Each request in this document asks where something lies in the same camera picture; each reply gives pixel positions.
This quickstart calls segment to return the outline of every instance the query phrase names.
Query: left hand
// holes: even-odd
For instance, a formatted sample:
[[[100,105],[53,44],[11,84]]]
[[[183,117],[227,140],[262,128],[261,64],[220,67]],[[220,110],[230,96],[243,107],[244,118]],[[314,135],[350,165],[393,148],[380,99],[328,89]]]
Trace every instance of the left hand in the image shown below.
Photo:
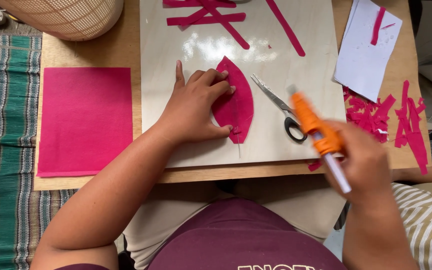
[[[183,65],[176,62],[176,83],[159,120],[154,124],[162,136],[175,144],[226,138],[231,125],[218,127],[209,117],[211,105],[220,95],[231,95],[236,87],[225,81],[228,72],[196,71],[184,83]]]

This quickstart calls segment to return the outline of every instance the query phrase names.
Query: green striped rug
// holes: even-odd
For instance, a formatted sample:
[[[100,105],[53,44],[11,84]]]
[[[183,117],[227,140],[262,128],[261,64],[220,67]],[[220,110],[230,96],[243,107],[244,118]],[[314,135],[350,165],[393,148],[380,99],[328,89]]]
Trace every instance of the green striped rug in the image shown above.
[[[29,269],[74,190],[33,189],[41,38],[0,35],[0,270]]]

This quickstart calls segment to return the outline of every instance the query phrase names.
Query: maroon shirt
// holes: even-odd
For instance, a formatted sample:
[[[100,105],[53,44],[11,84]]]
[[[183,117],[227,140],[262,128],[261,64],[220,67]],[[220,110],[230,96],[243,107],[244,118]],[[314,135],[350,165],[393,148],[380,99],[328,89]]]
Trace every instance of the maroon shirt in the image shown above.
[[[59,270],[103,270],[72,265]],[[147,270],[343,270],[315,239],[250,200],[217,201],[182,224]]]

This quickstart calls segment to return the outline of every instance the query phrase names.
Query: right hand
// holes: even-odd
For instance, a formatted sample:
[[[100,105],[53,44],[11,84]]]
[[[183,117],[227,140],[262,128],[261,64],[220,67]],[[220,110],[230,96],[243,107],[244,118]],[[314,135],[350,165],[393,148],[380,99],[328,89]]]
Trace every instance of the right hand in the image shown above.
[[[385,148],[352,123],[327,121],[327,124],[343,139],[346,160],[341,163],[341,167],[351,191],[342,193],[338,182],[326,167],[326,178],[331,186],[355,205],[377,202],[388,196],[393,197]]]

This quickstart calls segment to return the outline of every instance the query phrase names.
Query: woven lampshade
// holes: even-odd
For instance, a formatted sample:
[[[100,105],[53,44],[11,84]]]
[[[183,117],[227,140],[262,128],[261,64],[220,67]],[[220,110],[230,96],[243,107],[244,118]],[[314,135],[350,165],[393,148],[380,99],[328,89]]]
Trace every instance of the woven lampshade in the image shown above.
[[[63,40],[90,40],[118,20],[123,0],[0,0],[0,7],[30,26]]]

